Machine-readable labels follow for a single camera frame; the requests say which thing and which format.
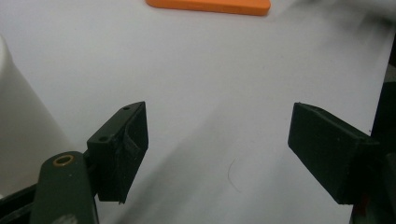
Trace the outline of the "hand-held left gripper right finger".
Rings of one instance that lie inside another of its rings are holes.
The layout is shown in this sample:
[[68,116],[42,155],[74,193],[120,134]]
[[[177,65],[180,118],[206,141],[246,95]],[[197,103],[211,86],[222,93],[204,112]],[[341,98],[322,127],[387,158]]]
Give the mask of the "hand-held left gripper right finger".
[[339,204],[357,203],[367,189],[369,167],[380,153],[372,137],[328,111],[293,105],[290,149]]

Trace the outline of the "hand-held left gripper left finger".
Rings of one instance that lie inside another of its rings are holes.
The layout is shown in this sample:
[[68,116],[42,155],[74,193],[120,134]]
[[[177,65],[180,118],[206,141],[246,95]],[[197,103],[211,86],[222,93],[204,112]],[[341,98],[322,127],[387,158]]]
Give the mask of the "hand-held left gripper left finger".
[[146,103],[122,107],[87,141],[87,147],[98,176],[99,200],[125,203],[149,148]]

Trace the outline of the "white plastic container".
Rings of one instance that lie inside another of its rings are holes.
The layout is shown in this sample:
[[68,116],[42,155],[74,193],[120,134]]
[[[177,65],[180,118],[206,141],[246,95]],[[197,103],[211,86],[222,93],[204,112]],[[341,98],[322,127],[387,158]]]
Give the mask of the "white plastic container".
[[0,35],[0,198],[33,185],[41,164],[70,148]]

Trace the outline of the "orange phone case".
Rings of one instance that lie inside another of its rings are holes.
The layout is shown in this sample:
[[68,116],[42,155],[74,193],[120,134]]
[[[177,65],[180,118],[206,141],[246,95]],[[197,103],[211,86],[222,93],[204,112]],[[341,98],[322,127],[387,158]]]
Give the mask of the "orange phone case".
[[271,0],[145,0],[151,7],[265,16]]

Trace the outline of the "white board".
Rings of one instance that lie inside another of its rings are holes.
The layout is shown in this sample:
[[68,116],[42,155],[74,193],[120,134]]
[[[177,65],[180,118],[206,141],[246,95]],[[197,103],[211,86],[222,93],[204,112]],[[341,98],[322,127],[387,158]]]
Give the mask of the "white board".
[[0,0],[0,35],[75,148],[147,106],[149,148],[104,224],[347,224],[288,147],[297,102],[369,133],[396,23],[345,0],[265,17],[145,0]]

